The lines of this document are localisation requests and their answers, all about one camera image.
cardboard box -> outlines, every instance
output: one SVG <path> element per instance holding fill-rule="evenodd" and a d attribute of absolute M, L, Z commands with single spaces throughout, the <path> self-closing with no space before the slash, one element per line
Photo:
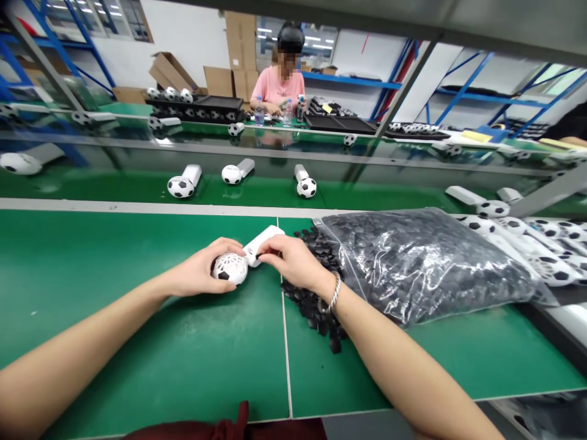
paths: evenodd
<path fill-rule="evenodd" d="M 208 93 L 215 96 L 233 97 L 232 72 L 230 69 L 204 66 Z"/>
<path fill-rule="evenodd" d="M 325 67 L 323 69 L 320 69 L 320 71 L 322 72 L 323 75 L 336 75 L 337 70 L 338 70 L 337 68 L 333 69 L 330 67 Z"/>
<path fill-rule="evenodd" d="M 157 52 L 153 56 L 155 60 L 149 74 L 155 78 L 157 84 L 164 89 L 173 87 L 179 92 L 188 89 L 198 93 L 198 85 L 171 52 Z"/>
<path fill-rule="evenodd" d="M 259 72 L 256 70 L 233 70 L 232 76 L 234 77 L 234 95 L 237 98 L 243 98 L 245 102 L 250 102 L 259 79 Z"/>
<path fill-rule="evenodd" d="M 256 29 L 256 16 L 226 12 L 226 41 L 228 42 L 231 69 L 257 70 Z"/>
<path fill-rule="evenodd" d="M 144 104 L 147 89 L 139 87 L 115 87 L 112 89 L 118 102 L 128 104 Z"/>

clear plastic bag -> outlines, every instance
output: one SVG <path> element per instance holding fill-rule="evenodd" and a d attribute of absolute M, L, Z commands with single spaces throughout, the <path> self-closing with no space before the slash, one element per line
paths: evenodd
<path fill-rule="evenodd" d="M 401 326 L 514 302 L 557 305 L 525 267 L 437 208 L 314 224 L 331 240 L 345 283 Z"/>

bracelet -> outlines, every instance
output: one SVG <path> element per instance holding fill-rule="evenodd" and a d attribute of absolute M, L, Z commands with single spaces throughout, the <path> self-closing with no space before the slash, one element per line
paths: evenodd
<path fill-rule="evenodd" d="M 338 294 L 341 290 L 341 276 L 340 276 L 340 274 L 336 271 L 332 271 L 332 273 L 336 277 L 336 287 L 334 288 L 334 296 L 332 297 L 332 301 L 330 301 L 330 305 L 326 309 L 324 309 L 324 307 L 322 306 L 322 304 L 326 305 L 324 300 L 322 298 L 320 298 L 320 300 L 318 301 L 318 309 L 322 313 L 326 313 L 327 315 L 331 314 L 332 311 L 334 310 L 334 306 L 336 305 L 336 302 L 338 301 Z"/>

plastic bottle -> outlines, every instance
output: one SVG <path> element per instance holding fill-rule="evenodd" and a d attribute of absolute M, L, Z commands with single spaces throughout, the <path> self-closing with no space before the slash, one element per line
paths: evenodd
<path fill-rule="evenodd" d="M 265 109 L 263 108 L 263 98 L 257 97 L 257 105 L 255 105 L 255 125 L 263 126 L 265 123 Z"/>
<path fill-rule="evenodd" d="M 283 111 L 283 126 L 284 127 L 291 127 L 292 126 L 292 118 L 294 117 L 294 104 L 292 100 L 287 100 L 286 108 Z"/>

black tray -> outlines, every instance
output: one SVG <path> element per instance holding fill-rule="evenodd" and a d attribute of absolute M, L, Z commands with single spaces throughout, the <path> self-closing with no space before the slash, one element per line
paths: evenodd
<path fill-rule="evenodd" d="M 374 134 L 376 129 L 358 117 L 304 115 L 310 130 L 335 131 L 337 133 Z"/>

